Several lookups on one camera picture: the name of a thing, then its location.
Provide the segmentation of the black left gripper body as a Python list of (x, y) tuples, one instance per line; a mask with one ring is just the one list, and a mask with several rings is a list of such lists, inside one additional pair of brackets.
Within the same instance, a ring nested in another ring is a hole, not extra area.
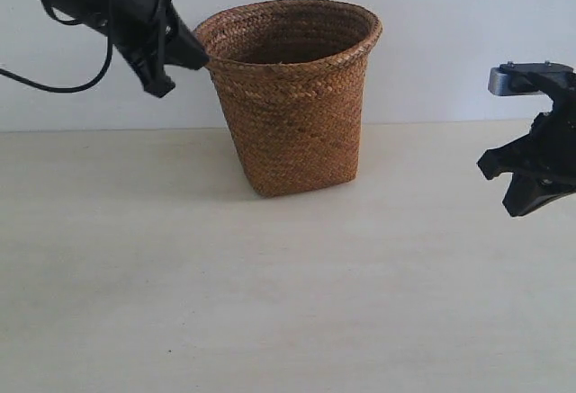
[(172, 0), (40, 0), (54, 21), (104, 34), (133, 67), (162, 67), (174, 38)]

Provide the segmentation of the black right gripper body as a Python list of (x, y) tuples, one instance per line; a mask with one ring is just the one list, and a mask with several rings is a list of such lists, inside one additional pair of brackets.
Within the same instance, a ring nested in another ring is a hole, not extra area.
[(533, 178), (539, 186), (574, 186), (575, 74), (528, 73), (526, 78), (552, 101), (550, 111), (539, 114), (529, 132)]

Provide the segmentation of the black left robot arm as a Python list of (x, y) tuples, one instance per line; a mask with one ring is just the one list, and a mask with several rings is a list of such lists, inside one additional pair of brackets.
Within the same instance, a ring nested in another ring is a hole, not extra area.
[(106, 38), (103, 66), (90, 81), (69, 87), (44, 85), (2, 70), (2, 76), (54, 94), (76, 94), (96, 86), (119, 52), (143, 90), (157, 98), (176, 86), (166, 66), (200, 70), (210, 58), (176, 10), (173, 0), (39, 0), (45, 14), (66, 26), (84, 25)]

